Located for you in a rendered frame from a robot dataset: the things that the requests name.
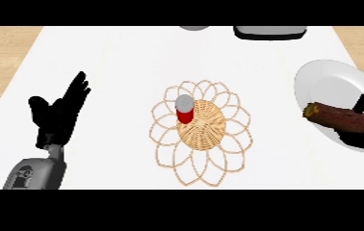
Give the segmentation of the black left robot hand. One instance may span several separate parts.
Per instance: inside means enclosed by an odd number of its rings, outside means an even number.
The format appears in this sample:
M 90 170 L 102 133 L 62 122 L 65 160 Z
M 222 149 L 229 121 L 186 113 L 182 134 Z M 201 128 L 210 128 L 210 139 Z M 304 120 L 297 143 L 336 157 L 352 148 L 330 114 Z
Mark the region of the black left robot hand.
M 85 73 L 80 72 L 53 104 L 40 96 L 28 98 L 32 122 L 38 126 L 37 148 L 44 149 L 50 144 L 68 144 L 90 91 Z

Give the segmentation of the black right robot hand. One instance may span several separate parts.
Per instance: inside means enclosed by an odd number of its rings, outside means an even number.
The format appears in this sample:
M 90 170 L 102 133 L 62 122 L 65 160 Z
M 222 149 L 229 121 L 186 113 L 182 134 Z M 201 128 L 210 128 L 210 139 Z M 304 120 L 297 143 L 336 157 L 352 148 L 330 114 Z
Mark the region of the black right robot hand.
M 359 96 L 352 110 L 359 115 L 364 113 L 364 94 Z M 346 145 L 364 149 L 364 133 L 349 133 L 339 130 L 336 130 L 336 133 Z

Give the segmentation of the brown sweet potato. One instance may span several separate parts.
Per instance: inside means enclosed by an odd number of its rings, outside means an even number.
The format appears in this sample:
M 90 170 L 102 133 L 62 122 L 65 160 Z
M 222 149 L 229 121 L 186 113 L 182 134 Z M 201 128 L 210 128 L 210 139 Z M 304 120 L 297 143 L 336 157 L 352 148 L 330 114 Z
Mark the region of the brown sweet potato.
M 364 133 L 364 114 L 318 102 L 307 103 L 303 117 L 312 123 L 349 133 Z

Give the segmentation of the white round plate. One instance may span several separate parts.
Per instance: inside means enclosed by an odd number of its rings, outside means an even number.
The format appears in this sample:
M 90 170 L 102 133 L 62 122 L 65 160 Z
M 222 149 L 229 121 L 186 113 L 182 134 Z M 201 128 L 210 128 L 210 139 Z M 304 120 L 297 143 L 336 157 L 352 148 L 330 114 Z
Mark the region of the white round plate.
M 364 72 L 353 66 L 333 60 L 316 60 L 304 64 L 294 77 L 294 94 L 300 109 L 307 103 L 318 102 L 336 108 L 352 110 L 364 94 Z M 346 145 L 336 133 L 309 121 L 322 135 L 346 148 L 364 152 L 364 149 Z

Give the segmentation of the woven wicker flower placemat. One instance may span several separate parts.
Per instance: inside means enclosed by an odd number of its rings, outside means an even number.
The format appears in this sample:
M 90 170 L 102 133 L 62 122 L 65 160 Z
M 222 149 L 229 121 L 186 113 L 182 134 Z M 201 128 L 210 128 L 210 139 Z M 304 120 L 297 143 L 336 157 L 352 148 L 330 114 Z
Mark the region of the woven wicker flower placemat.
M 177 120 L 179 95 L 194 98 L 194 119 Z M 151 110 L 149 139 L 155 143 L 155 161 L 168 168 L 185 186 L 222 184 L 225 176 L 244 169 L 244 152 L 253 145 L 250 113 L 238 95 L 220 82 L 183 81 L 164 90 L 162 101 Z

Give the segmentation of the red can with grey lid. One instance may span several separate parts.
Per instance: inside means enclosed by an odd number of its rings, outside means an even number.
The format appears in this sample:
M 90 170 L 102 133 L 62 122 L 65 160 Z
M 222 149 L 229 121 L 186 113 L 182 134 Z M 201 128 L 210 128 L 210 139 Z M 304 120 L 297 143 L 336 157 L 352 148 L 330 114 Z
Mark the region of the red can with grey lid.
M 188 94 L 177 96 L 174 101 L 176 116 L 180 123 L 188 124 L 194 119 L 194 98 Z

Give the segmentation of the grey and black appliance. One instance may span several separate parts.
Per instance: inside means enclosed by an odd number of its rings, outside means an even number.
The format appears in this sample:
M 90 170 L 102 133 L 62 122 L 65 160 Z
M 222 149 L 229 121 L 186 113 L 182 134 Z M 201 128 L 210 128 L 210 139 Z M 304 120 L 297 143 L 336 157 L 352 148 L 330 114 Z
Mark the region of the grey and black appliance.
M 235 26 L 233 32 L 239 39 L 290 40 L 300 39 L 307 31 L 306 26 Z

